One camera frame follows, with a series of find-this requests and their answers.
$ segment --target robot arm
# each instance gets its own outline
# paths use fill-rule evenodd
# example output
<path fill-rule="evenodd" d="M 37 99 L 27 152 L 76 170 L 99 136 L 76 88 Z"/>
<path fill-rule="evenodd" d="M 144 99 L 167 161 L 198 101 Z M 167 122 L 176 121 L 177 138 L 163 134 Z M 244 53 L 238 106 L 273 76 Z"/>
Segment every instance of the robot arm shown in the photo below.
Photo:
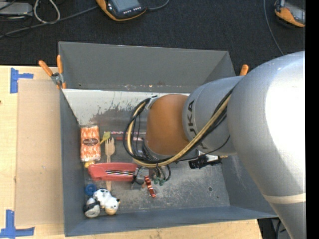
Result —
<path fill-rule="evenodd" d="M 217 156 L 238 155 L 291 238 L 305 238 L 305 52 L 271 60 L 246 76 L 204 84 L 184 96 L 183 105 L 179 100 L 173 112 L 163 112 L 162 108 L 169 106 L 166 98 L 157 99 L 151 106 L 145 139 L 147 151 L 158 158 L 142 160 L 136 156 L 135 162 L 145 167 L 165 166 L 194 148 Z M 162 108 L 158 108 L 156 103 L 161 102 Z M 135 113 L 146 105 L 147 101 Z M 163 126 L 154 116 L 159 110 L 163 121 L 167 117 L 177 121 L 174 127 Z M 128 131 L 134 123 L 130 121 Z M 148 134 L 151 127 L 160 128 L 160 138 L 156 133 Z M 161 146 L 175 140 L 179 145 L 167 145 L 171 149 L 162 153 L 153 144 Z M 134 154 L 130 145 L 127 151 Z"/>

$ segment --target red object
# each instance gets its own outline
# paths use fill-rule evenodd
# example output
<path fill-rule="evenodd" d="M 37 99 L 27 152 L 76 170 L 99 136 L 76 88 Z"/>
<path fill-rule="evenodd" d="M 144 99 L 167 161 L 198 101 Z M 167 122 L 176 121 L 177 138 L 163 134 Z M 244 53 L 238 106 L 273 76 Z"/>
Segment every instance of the red object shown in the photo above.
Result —
<path fill-rule="evenodd" d="M 89 165 L 88 173 L 93 181 L 132 181 L 137 167 L 138 165 L 134 163 L 98 163 Z"/>
<path fill-rule="evenodd" d="M 144 180 L 145 180 L 145 182 L 146 182 L 146 186 L 147 186 L 147 188 L 148 188 L 148 190 L 149 190 L 150 196 L 151 196 L 151 197 L 156 197 L 156 193 L 155 193 L 155 190 L 154 190 L 153 187 L 152 187 L 152 182 L 151 182 L 149 176 L 147 176 L 147 175 L 144 176 Z"/>

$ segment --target blue tape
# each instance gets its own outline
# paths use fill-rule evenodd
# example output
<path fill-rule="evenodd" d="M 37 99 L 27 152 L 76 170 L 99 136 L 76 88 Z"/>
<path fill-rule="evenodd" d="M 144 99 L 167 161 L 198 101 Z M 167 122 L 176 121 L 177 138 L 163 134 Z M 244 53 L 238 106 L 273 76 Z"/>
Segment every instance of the blue tape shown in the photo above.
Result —
<path fill-rule="evenodd" d="M 16 229 L 14 226 L 14 211 L 6 210 L 5 228 L 1 229 L 0 238 L 15 239 L 15 237 L 28 237 L 34 234 L 34 227 L 29 229 Z"/>

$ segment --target orange package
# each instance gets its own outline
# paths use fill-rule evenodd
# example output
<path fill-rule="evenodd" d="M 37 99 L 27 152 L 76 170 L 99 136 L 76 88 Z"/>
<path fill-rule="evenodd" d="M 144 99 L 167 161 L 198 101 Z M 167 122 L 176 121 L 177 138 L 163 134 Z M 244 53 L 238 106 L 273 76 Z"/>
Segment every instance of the orange package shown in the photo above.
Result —
<path fill-rule="evenodd" d="M 101 146 L 99 127 L 97 125 L 81 128 L 81 161 L 99 161 Z"/>

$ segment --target toy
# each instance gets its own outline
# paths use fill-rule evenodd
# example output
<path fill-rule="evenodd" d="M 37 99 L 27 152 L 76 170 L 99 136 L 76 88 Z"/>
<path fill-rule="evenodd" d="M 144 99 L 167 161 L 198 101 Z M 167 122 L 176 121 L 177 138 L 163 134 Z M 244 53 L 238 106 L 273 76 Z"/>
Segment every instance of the toy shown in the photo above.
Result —
<path fill-rule="evenodd" d="M 120 199 L 113 197 L 107 189 L 99 189 L 93 194 L 93 198 L 100 203 L 100 207 L 108 215 L 114 215 L 119 208 Z"/>
<path fill-rule="evenodd" d="M 86 217 L 95 218 L 100 214 L 100 208 L 100 202 L 91 197 L 83 207 L 83 212 Z"/>
<path fill-rule="evenodd" d="M 101 209 L 107 215 L 114 215 L 119 208 L 120 199 L 113 197 L 107 189 L 96 190 L 83 207 L 84 215 L 88 218 L 99 216 Z"/>

